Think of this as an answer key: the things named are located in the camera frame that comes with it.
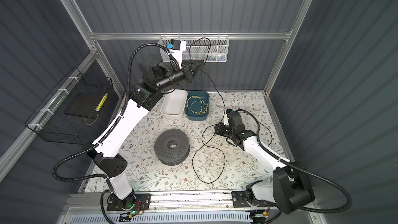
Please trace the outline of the white plastic bin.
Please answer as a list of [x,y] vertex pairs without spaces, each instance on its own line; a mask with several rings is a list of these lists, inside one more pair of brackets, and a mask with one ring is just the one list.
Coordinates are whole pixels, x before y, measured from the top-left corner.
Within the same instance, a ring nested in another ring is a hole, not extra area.
[[160,112],[165,118],[178,119],[184,116],[188,92],[181,89],[169,90],[165,95]]

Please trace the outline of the grey foam spool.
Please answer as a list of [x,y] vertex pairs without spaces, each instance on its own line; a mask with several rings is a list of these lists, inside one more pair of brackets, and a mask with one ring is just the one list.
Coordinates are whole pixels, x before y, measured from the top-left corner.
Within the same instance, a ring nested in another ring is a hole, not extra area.
[[189,138],[180,130],[167,130],[156,139],[154,151],[164,165],[176,166],[183,163],[190,153]]

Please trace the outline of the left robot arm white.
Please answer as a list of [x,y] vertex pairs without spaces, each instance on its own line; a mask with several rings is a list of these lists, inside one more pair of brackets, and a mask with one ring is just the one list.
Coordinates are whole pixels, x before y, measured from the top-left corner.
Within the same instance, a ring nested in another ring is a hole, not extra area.
[[[131,86],[133,61],[140,50],[146,47],[157,47],[169,57],[170,64],[159,62],[144,66],[143,80],[140,84]],[[127,179],[127,161],[119,154],[119,149],[133,128],[154,108],[163,98],[164,91],[179,82],[192,82],[203,65],[203,61],[184,61],[183,52],[187,48],[184,40],[172,39],[167,45],[148,43],[139,46],[131,55],[127,66],[127,86],[122,109],[106,128],[106,130],[85,148],[84,151],[73,154],[59,161],[52,169],[52,176],[58,181],[79,181],[101,177],[106,180],[109,192],[121,201],[122,209],[129,211],[140,204]],[[83,154],[88,154],[94,163],[102,170],[101,174],[77,178],[67,178],[58,174],[58,168]]]

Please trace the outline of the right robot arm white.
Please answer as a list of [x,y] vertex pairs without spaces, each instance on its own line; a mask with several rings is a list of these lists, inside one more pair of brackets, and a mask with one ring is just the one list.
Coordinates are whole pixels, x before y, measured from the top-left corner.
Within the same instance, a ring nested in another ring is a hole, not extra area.
[[[252,131],[245,128],[241,118],[242,113],[249,114],[249,111],[226,110],[224,120],[215,127],[215,133],[231,140],[234,146],[256,158],[272,174],[272,182],[257,180],[247,185],[242,197],[233,192],[233,200],[240,205],[247,203],[250,206],[269,203],[279,208],[284,214],[290,214],[296,210],[334,214],[351,208],[353,200],[346,189],[323,176],[304,169],[299,162],[290,161],[265,146],[260,139],[259,130]],[[308,204],[315,201],[310,177],[319,179],[339,190],[345,196],[346,202],[334,208],[308,207]]]

